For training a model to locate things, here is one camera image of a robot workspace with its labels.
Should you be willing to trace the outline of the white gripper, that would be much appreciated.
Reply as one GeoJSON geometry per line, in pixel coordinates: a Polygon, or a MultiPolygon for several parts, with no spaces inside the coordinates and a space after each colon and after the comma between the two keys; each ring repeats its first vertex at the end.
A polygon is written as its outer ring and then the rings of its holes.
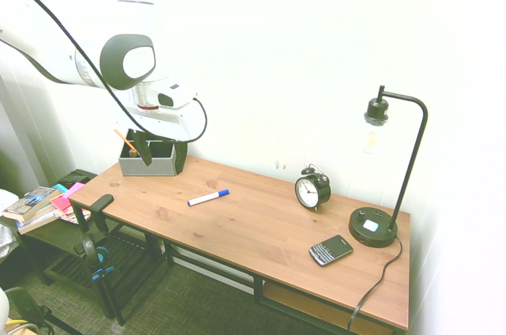
{"type": "Polygon", "coordinates": [[[140,130],[133,132],[134,147],[146,166],[152,163],[152,153],[144,132],[178,141],[175,143],[175,172],[179,175],[183,171],[188,150],[188,144],[181,141],[195,141],[206,131],[207,116],[201,103],[191,100],[176,109],[160,106],[156,110],[126,105],[126,109],[130,116],[119,107],[114,109],[115,121],[120,126],[140,130]]]}

